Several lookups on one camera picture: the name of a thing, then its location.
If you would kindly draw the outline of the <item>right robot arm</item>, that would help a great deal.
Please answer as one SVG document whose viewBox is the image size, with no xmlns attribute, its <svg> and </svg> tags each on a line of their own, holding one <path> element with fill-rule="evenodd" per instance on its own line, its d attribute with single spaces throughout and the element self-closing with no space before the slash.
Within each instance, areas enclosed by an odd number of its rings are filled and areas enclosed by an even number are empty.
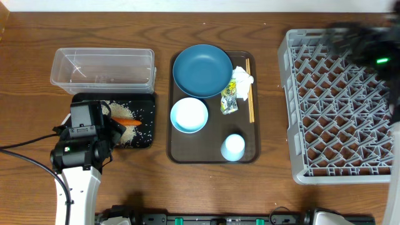
<svg viewBox="0 0 400 225">
<path fill-rule="evenodd" d="M 391 26 L 386 30 L 358 22 L 334 22 L 326 27 L 326 41 L 336 54 L 350 51 L 350 63 L 375 70 L 389 88 L 394 160 L 383 223 L 399 224 L 399 1 L 394 2 L 389 20 Z"/>
</svg>

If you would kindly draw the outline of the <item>light blue cup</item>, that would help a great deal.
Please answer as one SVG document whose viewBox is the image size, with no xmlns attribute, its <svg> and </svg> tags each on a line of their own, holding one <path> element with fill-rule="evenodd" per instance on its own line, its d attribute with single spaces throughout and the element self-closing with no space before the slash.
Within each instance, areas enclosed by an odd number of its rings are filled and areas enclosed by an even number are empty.
<svg viewBox="0 0 400 225">
<path fill-rule="evenodd" d="M 245 140 L 238 134 L 229 135 L 221 146 L 221 154 L 228 161 L 238 161 L 244 156 Z"/>
</svg>

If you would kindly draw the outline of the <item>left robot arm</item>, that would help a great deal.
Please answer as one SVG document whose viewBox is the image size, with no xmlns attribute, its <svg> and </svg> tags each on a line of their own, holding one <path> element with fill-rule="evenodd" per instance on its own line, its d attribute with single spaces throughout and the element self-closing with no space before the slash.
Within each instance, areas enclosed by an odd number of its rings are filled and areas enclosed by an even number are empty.
<svg viewBox="0 0 400 225">
<path fill-rule="evenodd" d="M 56 224 L 94 224 L 103 162 L 126 128 L 103 113 L 104 102 L 73 102 L 62 126 L 54 129 L 59 141 L 51 151 L 56 173 Z"/>
</svg>

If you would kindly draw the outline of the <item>light blue bowl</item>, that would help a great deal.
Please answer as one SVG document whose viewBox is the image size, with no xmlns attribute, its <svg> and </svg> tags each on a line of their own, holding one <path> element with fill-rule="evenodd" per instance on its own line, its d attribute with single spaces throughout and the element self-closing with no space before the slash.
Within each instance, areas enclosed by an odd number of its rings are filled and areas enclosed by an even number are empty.
<svg viewBox="0 0 400 225">
<path fill-rule="evenodd" d="M 209 117 L 206 105 L 199 99 L 185 97 L 176 102 L 170 112 L 170 120 L 175 129 L 192 134 L 200 131 Z"/>
</svg>

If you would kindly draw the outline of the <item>dark blue plate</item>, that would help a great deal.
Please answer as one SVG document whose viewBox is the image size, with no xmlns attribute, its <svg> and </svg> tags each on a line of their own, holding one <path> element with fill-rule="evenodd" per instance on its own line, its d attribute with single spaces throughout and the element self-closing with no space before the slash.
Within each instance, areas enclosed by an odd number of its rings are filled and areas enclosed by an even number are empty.
<svg viewBox="0 0 400 225">
<path fill-rule="evenodd" d="M 233 64 L 221 48 L 197 44 L 177 55 L 172 76 L 182 92 L 195 98 L 211 98 L 231 81 Z"/>
</svg>

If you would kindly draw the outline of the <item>orange carrot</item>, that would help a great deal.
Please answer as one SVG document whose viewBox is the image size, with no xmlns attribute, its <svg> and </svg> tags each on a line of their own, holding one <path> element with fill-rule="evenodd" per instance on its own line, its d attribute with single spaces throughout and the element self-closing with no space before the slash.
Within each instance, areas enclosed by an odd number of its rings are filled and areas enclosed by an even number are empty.
<svg viewBox="0 0 400 225">
<path fill-rule="evenodd" d="M 126 119 L 126 118 L 120 118 L 120 117 L 112 117 L 112 119 L 123 126 L 140 126 L 142 124 L 141 121 L 134 120 L 134 119 Z"/>
</svg>

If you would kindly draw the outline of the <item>white rice pile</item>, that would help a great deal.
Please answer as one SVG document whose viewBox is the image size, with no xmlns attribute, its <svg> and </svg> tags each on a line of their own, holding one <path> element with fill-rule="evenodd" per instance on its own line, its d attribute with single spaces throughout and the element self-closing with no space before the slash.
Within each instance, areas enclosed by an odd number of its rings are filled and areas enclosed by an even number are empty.
<svg viewBox="0 0 400 225">
<path fill-rule="evenodd" d="M 152 100 L 102 100 L 102 113 L 126 128 L 119 148 L 142 149 L 153 143 L 155 110 Z"/>
</svg>

